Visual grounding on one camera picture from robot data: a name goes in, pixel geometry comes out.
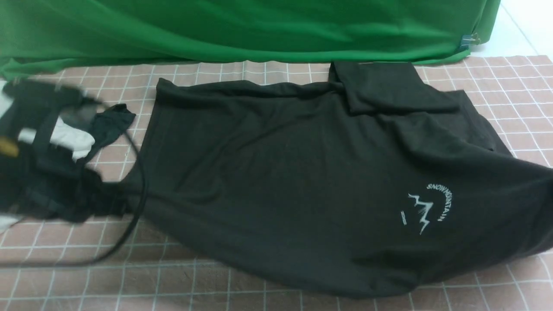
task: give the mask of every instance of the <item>green fabric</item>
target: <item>green fabric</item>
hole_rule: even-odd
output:
[[[331,60],[446,63],[500,0],[6,0],[0,74],[69,66]]]

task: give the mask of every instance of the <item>white floor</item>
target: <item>white floor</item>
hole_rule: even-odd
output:
[[[489,42],[472,56],[553,56],[553,0],[502,0]]]

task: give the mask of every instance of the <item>black clothing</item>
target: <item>black clothing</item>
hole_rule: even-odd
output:
[[[230,266],[354,298],[553,246],[553,170],[513,158],[465,92],[410,64],[336,62],[329,77],[160,79],[140,150],[145,218]]]

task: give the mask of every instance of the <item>grid mat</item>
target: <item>grid mat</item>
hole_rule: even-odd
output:
[[[553,165],[553,62],[546,56],[468,58],[417,67],[439,90],[464,89],[521,159]],[[107,103],[124,102],[144,138],[163,77],[190,86],[250,80],[258,84],[326,81],[328,64],[231,63],[67,69],[37,76],[81,85]],[[92,164],[120,180],[134,162],[120,139]],[[0,236],[0,260],[86,259],[105,252],[129,219],[95,218],[80,226],[25,221]],[[197,255],[141,222],[114,257],[84,269],[0,271],[0,310],[15,311],[552,311],[553,251],[506,266],[423,286],[409,295],[363,301],[304,293],[271,284]]]

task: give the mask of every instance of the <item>printed logo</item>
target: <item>printed logo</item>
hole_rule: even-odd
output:
[[[419,210],[419,214],[421,214],[419,223],[422,224],[422,228],[420,229],[419,234],[422,234],[422,232],[424,231],[426,226],[430,223],[428,221],[428,219],[426,219],[426,217],[428,216],[428,212],[430,211],[432,206],[434,206],[434,203],[433,202],[422,202],[418,195],[410,195],[409,194],[409,197],[412,198],[412,199],[415,199],[415,206],[422,206],[422,208]]]
[[[422,201],[420,195],[413,195],[408,194],[408,197],[414,200],[414,206],[419,208],[418,214],[420,215],[418,218],[419,224],[422,224],[420,228],[419,235],[422,235],[422,232],[426,229],[426,227],[431,223],[432,219],[435,219],[436,221],[444,221],[445,218],[447,218],[449,211],[451,209],[451,203],[453,200],[453,194],[449,190],[448,187],[440,184],[429,184],[426,186],[427,190],[437,190],[441,192],[444,197],[444,208],[439,211],[439,214],[436,215],[436,212],[432,211],[433,214],[430,215],[430,211],[432,207],[435,205],[435,202],[433,201]],[[401,220],[403,222],[403,225],[407,225],[407,216],[405,211],[401,211]]]

